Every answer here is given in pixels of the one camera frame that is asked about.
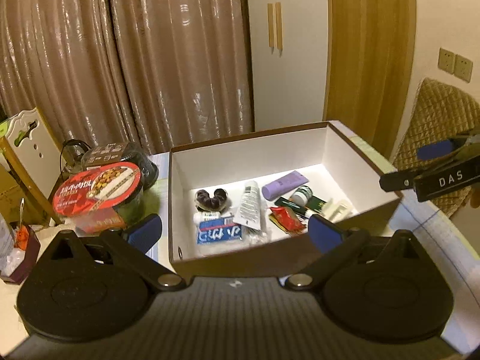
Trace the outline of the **dark velvet scrunchie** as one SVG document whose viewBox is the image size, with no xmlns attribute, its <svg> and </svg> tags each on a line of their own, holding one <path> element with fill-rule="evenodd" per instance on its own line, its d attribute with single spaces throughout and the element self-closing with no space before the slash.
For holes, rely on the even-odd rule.
<svg viewBox="0 0 480 360">
<path fill-rule="evenodd" d="M 194 202 L 200 211 L 222 212 L 227 206 L 228 195 L 224 189 L 216 189 L 211 197 L 205 189 L 196 192 Z"/>
</svg>

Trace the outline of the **white plastic piece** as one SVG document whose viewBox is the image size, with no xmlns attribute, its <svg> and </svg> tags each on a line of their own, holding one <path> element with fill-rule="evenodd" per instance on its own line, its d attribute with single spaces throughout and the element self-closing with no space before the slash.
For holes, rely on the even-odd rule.
<svg viewBox="0 0 480 360">
<path fill-rule="evenodd" d="M 341 199 L 335 200 L 333 198 L 323 205 L 321 208 L 321 215 L 332 223 L 336 223 L 346 219 L 353 211 L 353 205 L 349 201 Z"/>
</svg>

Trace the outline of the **black bowl with label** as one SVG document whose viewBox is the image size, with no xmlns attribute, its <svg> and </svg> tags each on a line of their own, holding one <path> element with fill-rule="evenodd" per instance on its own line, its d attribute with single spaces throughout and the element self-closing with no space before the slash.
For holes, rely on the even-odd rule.
<svg viewBox="0 0 480 360">
<path fill-rule="evenodd" d="M 89 170 L 119 162 L 129 162 L 140 169 L 145 190 L 151 188 L 158 178 L 158 167 L 148 158 L 141 147 L 132 142 L 96 146 L 83 155 L 80 165 L 84 170 Z"/>
</svg>

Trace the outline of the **wall power sockets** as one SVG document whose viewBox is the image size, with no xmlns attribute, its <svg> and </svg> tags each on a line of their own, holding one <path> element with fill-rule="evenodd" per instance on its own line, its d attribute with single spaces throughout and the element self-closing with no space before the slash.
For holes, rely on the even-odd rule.
<svg viewBox="0 0 480 360">
<path fill-rule="evenodd" d="M 473 72 L 473 62 L 467 57 L 440 48 L 438 69 L 470 83 Z"/>
</svg>

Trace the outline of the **white cabinet door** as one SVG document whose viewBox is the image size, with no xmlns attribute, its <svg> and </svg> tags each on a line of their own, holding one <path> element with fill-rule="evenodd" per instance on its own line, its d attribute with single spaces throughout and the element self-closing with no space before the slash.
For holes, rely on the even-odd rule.
<svg viewBox="0 0 480 360">
<path fill-rule="evenodd" d="M 256 130 L 323 118 L 328 0 L 248 0 Z"/>
</svg>

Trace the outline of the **dark red tissue box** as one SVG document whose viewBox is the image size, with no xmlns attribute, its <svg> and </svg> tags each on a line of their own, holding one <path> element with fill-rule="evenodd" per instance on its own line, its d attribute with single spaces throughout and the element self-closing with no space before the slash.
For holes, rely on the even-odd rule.
<svg viewBox="0 0 480 360">
<path fill-rule="evenodd" d="M 7 258 L 7 266 L 1 271 L 1 281 L 8 284 L 22 283 L 35 266 L 40 242 L 32 228 L 22 224 L 13 230 L 14 249 Z"/>
</svg>

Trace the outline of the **red snack packet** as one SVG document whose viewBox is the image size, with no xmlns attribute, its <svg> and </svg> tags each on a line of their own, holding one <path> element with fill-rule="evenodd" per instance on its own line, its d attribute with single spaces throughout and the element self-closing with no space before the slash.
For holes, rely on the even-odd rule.
<svg viewBox="0 0 480 360">
<path fill-rule="evenodd" d="M 271 206 L 268 218 L 284 233 L 299 234 L 306 228 L 306 225 L 289 207 Z"/>
</svg>

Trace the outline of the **brown curtain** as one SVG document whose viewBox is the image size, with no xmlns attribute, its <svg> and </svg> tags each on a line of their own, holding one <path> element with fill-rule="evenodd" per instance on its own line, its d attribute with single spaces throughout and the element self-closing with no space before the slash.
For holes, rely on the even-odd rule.
<svg viewBox="0 0 480 360">
<path fill-rule="evenodd" d="M 1 113 L 149 153 L 254 128 L 247 0 L 1 0 Z"/>
</svg>

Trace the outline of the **brown cardboard storage box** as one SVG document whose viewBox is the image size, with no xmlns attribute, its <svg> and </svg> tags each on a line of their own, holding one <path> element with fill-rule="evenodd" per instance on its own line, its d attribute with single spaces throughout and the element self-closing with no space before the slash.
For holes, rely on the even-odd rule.
<svg viewBox="0 0 480 360">
<path fill-rule="evenodd" d="M 319 257 L 306 231 L 292 232 L 273 213 L 292 209 L 302 223 L 324 214 L 340 228 L 383 233 L 400 205 L 381 189 L 380 168 L 338 121 L 284 127 L 176 147 L 168 172 L 168 257 L 191 276 L 280 276 Z M 224 216 L 236 219 L 247 188 L 259 200 L 254 228 L 224 224 L 200 230 L 196 196 L 227 197 Z"/>
</svg>

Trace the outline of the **white carved chair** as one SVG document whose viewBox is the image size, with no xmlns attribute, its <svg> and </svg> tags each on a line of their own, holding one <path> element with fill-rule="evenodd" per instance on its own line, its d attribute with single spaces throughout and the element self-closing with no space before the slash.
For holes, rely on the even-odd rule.
<svg viewBox="0 0 480 360">
<path fill-rule="evenodd" d="M 1 154 L 40 212 L 60 224 L 51 198 L 64 159 L 60 144 L 38 108 L 21 111 L 1 122 Z"/>
</svg>

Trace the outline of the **small green sample tube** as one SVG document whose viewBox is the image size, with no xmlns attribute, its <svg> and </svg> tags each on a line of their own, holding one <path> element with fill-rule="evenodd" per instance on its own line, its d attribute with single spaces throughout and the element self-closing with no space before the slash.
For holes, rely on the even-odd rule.
<svg viewBox="0 0 480 360">
<path fill-rule="evenodd" d="M 287 207 L 292 209 L 294 213 L 303 217 L 303 218 L 310 218 L 312 215 L 315 215 L 316 212 L 310 211 L 304 206 L 297 205 L 293 203 L 291 200 L 288 200 L 284 197 L 278 197 L 278 199 L 274 202 L 276 206 Z"/>
</svg>

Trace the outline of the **white plastic bag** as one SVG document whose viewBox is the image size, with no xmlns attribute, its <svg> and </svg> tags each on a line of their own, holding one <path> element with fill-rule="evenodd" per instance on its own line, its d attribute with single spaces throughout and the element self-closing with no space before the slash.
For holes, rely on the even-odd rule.
<svg viewBox="0 0 480 360">
<path fill-rule="evenodd" d="M 14 233 L 10 224 L 0 214 L 0 271 L 7 266 L 7 258 L 14 249 Z"/>
</svg>

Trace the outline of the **white cream tube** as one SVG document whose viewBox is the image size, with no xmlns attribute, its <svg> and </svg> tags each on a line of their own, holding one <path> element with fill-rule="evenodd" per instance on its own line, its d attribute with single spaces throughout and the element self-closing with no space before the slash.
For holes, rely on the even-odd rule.
<svg viewBox="0 0 480 360">
<path fill-rule="evenodd" d="M 261 230 L 260 190 L 254 180 L 245 186 L 233 222 L 255 231 Z"/>
</svg>

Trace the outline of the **purple lotion tube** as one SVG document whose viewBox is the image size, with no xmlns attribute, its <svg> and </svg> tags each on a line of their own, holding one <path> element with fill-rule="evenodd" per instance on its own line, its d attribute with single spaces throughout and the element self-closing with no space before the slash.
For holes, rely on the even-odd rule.
<svg viewBox="0 0 480 360">
<path fill-rule="evenodd" d="M 268 201 L 273 201 L 281 195 L 288 193 L 302 185 L 308 183 L 308 178 L 297 171 L 292 171 L 266 185 L 261 189 L 263 197 Z"/>
</svg>

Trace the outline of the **red instant rice bowl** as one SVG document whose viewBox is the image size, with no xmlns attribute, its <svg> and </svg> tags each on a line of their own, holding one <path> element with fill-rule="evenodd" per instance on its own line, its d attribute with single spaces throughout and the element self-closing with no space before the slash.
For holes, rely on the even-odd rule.
<svg viewBox="0 0 480 360">
<path fill-rule="evenodd" d="M 58 188 L 53 209 L 87 234 L 127 228 L 144 215 L 143 174 L 129 162 L 80 172 Z"/>
</svg>

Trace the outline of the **small white pill bottle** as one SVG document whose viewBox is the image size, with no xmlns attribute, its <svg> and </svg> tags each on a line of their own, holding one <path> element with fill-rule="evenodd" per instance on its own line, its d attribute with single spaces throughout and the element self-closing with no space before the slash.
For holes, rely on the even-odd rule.
<svg viewBox="0 0 480 360">
<path fill-rule="evenodd" d="M 193 215 L 193 222 L 195 224 L 200 224 L 205 221 L 219 219 L 221 213 L 217 211 L 199 211 Z"/>
</svg>

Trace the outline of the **dark green flat box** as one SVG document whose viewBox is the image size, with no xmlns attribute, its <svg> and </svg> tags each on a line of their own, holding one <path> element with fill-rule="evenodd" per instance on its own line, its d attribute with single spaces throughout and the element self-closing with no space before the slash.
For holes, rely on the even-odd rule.
<svg viewBox="0 0 480 360">
<path fill-rule="evenodd" d="M 314 211 L 319 214 L 325 204 L 326 202 L 324 200 L 320 199 L 319 197 L 312 196 L 305 207 L 310 211 Z"/>
</svg>

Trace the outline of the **green capped bottle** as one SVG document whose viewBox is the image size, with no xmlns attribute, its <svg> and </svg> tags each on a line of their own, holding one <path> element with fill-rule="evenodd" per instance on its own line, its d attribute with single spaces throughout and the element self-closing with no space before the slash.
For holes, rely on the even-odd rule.
<svg viewBox="0 0 480 360">
<path fill-rule="evenodd" d="M 311 188 L 307 185 L 302 185 L 298 187 L 298 189 L 295 189 L 289 199 L 299 206 L 306 206 L 312 196 L 313 192 Z"/>
</svg>

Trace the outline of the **blue white flat package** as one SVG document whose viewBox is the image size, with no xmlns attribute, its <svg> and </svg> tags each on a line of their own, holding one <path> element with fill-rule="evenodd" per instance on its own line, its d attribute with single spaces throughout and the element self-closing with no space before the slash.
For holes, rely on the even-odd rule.
<svg viewBox="0 0 480 360">
<path fill-rule="evenodd" d="M 201 222 L 197 229 L 196 243 L 207 245 L 241 239 L 242 226 L 234 222 L 233 216 L 228 216 Z"/>
</svg>

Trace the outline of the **cotton swab bag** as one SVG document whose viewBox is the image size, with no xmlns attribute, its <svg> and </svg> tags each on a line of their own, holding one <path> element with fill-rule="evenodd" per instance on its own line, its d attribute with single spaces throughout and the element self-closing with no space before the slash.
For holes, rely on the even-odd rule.
<svg viewBox="0 0 480 360">
<path fill-rule="evenodd" d="M 254 228 L 248 228 L 247 226 L 241 226 L 242 236 L 248 245 L 263 245 L 270 242 L 271 236 L 268 231 L 256 230 Z"/>
</svg>

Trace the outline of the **cardboard carton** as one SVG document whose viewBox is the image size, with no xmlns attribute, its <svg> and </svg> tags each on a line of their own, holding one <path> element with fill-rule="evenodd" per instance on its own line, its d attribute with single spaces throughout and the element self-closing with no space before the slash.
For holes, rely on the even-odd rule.
<svg viewBox="0 0 480 360">
<path fill-rule="evenodd" d="M 1 215 L 8 222 L 20 220 L 20 203 L 24 199 L 23 221 L 27 224 L 44 224 L 47 217 L 29 192 L 16 182 L 14 177 L 1 166 Z"/>
</svg>

